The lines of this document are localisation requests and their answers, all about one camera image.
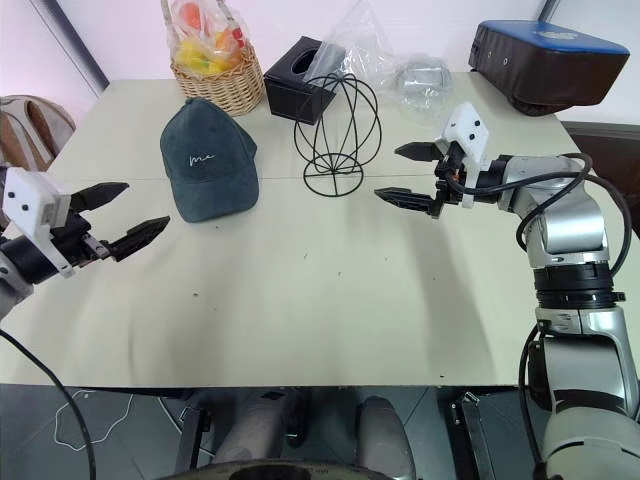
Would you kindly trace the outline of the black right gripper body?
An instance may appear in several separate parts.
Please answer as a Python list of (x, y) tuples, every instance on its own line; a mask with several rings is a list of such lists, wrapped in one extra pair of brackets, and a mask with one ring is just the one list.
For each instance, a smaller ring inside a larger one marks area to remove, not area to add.
[(431, 212), (432, 218), (439, 218), (446, 204), (458, 205), (463, 199), (463, 194), (453, 187), (460, 184), (464, 188), (467, 171), (463, 165), (465, 152), (457, 142), (452, 142), (446, 152), (438, 160), (434, 173), (436, 180), (436, 197)]

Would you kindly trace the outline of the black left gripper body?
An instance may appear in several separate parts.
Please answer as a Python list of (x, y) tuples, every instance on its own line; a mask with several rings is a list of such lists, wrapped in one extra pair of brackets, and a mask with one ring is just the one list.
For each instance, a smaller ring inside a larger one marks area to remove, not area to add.
[(91, 234), (91, 224), (81, 216), (88, 210), (86, 202), (72, 198), (65, 224), (50, 231), (53, 245), (72, 266), (86, 266), (111, 257), (109, 247)]

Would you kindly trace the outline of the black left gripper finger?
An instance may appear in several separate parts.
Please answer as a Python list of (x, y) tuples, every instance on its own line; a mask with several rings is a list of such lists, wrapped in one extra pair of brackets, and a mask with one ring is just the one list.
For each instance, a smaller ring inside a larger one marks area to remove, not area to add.
[(126, 182), (101, 182), (77, 191), (71, 195), (69, 215), (79, 215), (84, 211), (98, 209), (129, 188)]
[(102, 241), (102, 245), (107, 249), (110, 258), (120, 262), (153, 242), (169, 222), (169, 216), (143, 221), (129, 229), (120, 239), (114, 242)]

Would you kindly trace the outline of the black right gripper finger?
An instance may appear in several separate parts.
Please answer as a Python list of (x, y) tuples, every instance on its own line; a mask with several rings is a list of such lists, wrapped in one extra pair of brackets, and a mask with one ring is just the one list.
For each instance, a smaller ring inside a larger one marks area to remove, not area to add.
[(379, 188), (374, 193), (381, 200), (398, 208), (423, 212), (432, 218), (440, 217), (441, 201), (429, 195), (399, 187)]
[(419, 162), (433, 162), (442, 159), (442, 152), (434, 142), (410, 142), (396, 147), (394, 153)]

